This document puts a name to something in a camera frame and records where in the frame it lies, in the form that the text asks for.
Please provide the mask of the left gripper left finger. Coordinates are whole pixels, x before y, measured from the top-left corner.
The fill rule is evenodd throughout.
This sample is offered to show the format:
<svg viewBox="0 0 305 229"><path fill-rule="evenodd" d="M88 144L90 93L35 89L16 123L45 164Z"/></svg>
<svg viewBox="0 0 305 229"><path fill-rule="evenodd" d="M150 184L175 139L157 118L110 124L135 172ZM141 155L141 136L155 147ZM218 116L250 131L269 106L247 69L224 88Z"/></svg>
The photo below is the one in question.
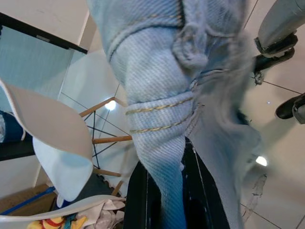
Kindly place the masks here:
<svg viewBox="0 0 305 229"><path fill-rule="evenodd" d="M137 164L128 184L123 227L161 228L161 193L142 164Z"/></svg>

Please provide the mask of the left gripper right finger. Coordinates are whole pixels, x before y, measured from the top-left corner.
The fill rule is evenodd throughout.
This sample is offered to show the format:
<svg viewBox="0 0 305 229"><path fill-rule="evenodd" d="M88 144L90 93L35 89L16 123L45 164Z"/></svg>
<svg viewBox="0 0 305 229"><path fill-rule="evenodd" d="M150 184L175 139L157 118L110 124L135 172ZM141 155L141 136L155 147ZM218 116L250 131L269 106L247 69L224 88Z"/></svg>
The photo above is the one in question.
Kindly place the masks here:
<svg viewBox="0 0 305 229"><path fill-rule="evenodd" d="M183 205L188 229L228 229L214 178L190 139L185 139L182 158Z"/></svg>

